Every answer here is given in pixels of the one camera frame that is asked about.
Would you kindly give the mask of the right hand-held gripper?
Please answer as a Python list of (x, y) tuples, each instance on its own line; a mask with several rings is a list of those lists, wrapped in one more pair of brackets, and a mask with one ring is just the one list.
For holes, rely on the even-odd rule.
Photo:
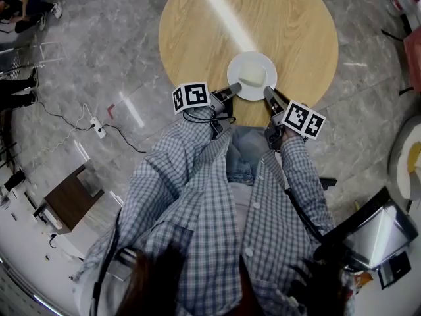
[(286, 128), (302, 136), (304, 140), (317, 139), (326, 117), (305, 105), (290, 101), (279, 90), (270, 86), (264, 88), (264, 98), (273, 114), (266, 128), (266, 140), (270, 149), (280, 149)]

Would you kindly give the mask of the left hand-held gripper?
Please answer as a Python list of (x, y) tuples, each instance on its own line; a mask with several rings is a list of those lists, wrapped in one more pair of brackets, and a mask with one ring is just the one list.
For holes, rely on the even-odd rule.
[[(174, 113), (182, 113), (183, 118), (193, 124), (209, 124), (213, 131), (212, 138), (216, 140), (235, 122), (232, 99), (241, 90), (240, 82), (214, 92), (209, 91), (206, 82), (180, 84), (172, 92)], [(209, 109), (210, 115), (199, 117), (191, 112), (199, 108)]]

